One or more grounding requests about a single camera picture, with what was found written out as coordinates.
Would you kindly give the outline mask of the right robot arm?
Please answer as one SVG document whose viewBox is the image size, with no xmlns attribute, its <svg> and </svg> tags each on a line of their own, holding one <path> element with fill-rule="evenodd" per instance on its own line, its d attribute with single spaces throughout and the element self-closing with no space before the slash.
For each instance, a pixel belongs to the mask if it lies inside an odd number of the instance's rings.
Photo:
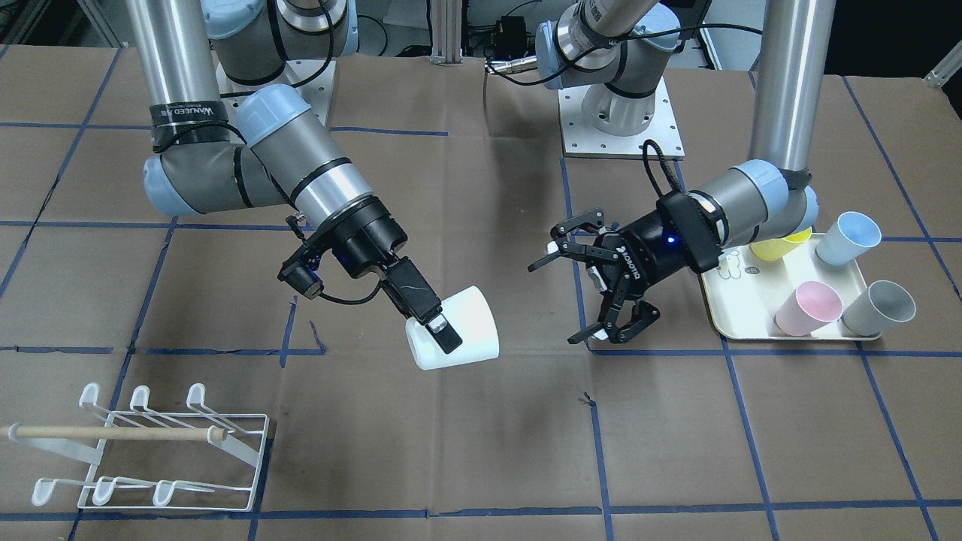
<svg viewBox="0 0 962 541">
<path fill-rule="evenodd" d="M 357 49 L 352 1 L 129 1 L 147 79 L 153 155 L 151 203 L 169 216 L 286 204 L 313 227 L 278 273 L 302 297 L 324 294 L 317 270 L 330 252 L 353 278 L 378 277 L 429 346 L 456 352 L 467 335 L 416 265 L 400 254 L 405 230 L 288 83 L 291 64 Z"/>
</svg>

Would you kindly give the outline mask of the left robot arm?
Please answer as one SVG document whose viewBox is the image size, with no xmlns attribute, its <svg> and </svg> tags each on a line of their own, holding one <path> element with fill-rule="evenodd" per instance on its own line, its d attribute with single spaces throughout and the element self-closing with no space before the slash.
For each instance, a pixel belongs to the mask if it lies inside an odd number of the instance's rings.
<svg viewBox="0 0 962 541">
<path fill-rule="evenodd" d="M 760 65 L 667 66 L 682 31 L 653 1 L 581 1 L 540 28 L 557 92 L 567 218 L 531 268 L 570 259 L 581 328 L 612 353 L 660 323 L 658 285 L 700 280 L 708 317 L 739 341 L 821 339 L 843 311 L 815 272 L 820 213 L 809 153 L 836 4 L 769 1 Z"/>
</svg>

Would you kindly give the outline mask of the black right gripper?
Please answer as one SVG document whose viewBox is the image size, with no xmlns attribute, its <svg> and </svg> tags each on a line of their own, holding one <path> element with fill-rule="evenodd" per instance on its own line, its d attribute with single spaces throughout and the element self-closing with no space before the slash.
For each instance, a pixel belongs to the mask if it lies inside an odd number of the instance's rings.
<svg viewBox="0 0 962 541">
<path fill-rule="evenodd" d="M 361 199 L 323 233 L 324 246 L 332 250 L 351 278 L 379 271 L 383 288 L 398 311 L 420 325 L 428 323 L 428 332 L 443 354 L 450 354 L 463 339 L 446 316 L 439 316 L 442 301 L 418 267 L 410 258 L 396 254 L 407 240 L 405 230 L 379 199 Z"/>
</svg>

